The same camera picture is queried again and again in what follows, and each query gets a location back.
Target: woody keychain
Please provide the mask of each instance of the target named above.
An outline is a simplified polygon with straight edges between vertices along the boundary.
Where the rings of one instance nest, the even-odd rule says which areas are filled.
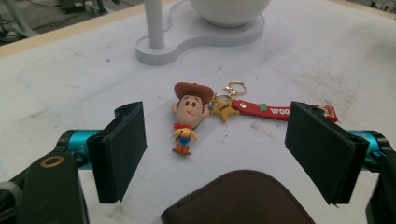
[[[242,91],[233,88],[241,86]],[[265,119],[289,120],[289,106],[269,106],[253,104],[235,100],[235,96],[245,94],[248,86],[241,81],[231,81],[224,87],[228,95],[215,95],[210,87],[197,83],[178,82],[175,85],[175,95],[178,102],[172,104],[172,111],[176,113],[173,135],[176,137],[176,146],[173,151],[181,155],[190,155],[189,142],[197,140],[195,129],[201,121],[210,114],[220,115],[224,122],[231,115],[250,115]],[[330,105],[316,105],[324,110],[324,116],[336,122],[338,120],[334,108]]]

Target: white lamp base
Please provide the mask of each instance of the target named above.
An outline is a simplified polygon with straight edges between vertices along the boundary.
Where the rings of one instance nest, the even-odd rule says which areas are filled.
[[[199,46],[231,47],[248,44],[262,36],[265,24],[264,18],[259,16],[241,27],[218,27],[205,21],[192,8],[190,1],[174,4],[167,14],[169,26],[163,34],[164,48],[151,48],[148,36],[137,41],[136,57],[142,63],[171,63],[184,51]]]

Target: white table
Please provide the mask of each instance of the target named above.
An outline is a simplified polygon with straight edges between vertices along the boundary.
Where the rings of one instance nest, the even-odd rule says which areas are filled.
[[[143,101],[148,149],[124,201],[99,204],[92,172],[80,172],[91,223],[161,223],[168,206],[238,169],[279,180],[317,223],[366,222],[377,175],[361,172],[350,204],[327,205],[284,146],[287,123],[244,116],[225,124],[207,118],[192,155],[180,157],[171,150],[170,107],[179,81],[224,93],[238,79],[249,87],[239,99],[330,104],[344,129],[376,130],[395,145],[395,21],[329,1],[274,0],[263,12],[258,41],[191,49],[174,63],[150,66],[134,56],[134,44],[147,32],[141,11],[126,9],[0,48],[0,181],[53,150],[64,131],[103,129],[116,107]]]

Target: white round object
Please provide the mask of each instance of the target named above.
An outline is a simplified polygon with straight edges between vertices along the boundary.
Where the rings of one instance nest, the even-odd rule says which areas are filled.
[[[270,0],[190,0],[208,22],[220,27],[242,26],[259,16]]]

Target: figurine body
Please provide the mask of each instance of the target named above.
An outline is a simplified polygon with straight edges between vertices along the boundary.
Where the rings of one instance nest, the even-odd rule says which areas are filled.
[[[175,94],[179,101],[172,104],[172,111],[176,113],[177,121],[174,125],[177,145],[173,151],[190,155],[188,143],[191,138],[197,139],[194,129],[209,116],[209,109],[205,105],[212,100],[214,92],[204,85],[179,82],[175,85]]]

